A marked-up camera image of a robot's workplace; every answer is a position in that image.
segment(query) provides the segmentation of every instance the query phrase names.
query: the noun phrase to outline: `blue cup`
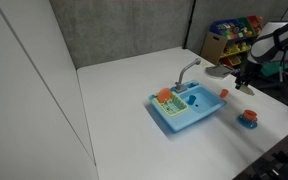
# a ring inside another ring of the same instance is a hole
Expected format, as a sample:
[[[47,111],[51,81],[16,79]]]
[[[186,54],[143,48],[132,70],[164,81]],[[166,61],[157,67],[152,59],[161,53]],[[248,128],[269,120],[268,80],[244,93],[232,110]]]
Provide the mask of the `blue cup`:
[[[188,100],[187,103],[188,103],[189,105],[193,105],[194,102],[195,102],[195,100],[196,100],[196,96],[190,95],[189,100]]]

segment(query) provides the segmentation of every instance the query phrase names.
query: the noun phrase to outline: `white table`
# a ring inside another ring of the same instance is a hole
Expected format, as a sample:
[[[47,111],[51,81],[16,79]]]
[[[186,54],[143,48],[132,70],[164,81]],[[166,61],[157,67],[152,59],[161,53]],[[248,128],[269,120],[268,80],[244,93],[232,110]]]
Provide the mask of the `white table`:
[[[171,87],[196,54],[174,48],[78,70],[100,180],[232,179],[288,135],[287,106],[252,88],[255,96],[204,74],[203,60],[184,74],[215,93],[230,91],[228,104],[202,121],[170,134],[149,95]],[[258,127],[242,127],[245,109]]]

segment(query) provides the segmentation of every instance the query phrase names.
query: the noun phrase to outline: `blue toy sink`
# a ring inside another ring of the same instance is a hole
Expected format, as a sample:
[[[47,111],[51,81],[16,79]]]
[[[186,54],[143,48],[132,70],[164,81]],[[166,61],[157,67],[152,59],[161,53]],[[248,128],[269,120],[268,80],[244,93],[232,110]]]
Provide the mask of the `blue toy sink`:
[[[195,80],[184,85],[187,90],[181,93],[176,93],[172,87],[172,97],[166,103],[159,103],[156,94],[149,97],[152,105],[174,132],[190,126],[226,105],[226,101]]]

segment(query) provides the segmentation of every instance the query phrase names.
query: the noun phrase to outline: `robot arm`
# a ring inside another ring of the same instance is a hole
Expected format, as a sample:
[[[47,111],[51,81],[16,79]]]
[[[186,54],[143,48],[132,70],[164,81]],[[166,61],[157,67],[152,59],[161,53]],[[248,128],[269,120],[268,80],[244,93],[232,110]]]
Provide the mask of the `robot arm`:
[[[261,70],[260,64],[281,61],[285,51],[285,60],[288,60],[288,23],[268,23],[253,44],[247,57],[249,62],[237,76],[235,88],[240,89],[243,84],[247,86]]]

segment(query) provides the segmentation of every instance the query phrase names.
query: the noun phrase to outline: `toy shelf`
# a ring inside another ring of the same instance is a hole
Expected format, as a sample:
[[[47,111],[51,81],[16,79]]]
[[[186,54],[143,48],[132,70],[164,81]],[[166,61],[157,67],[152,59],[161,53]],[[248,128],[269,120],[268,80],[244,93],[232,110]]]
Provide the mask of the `toy shelf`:
[[[256,16],[215,21],[206,35],[201,56],[214,65],[236,66],[241,63],[240,59],[245,59],[243,56],[261,30]]]

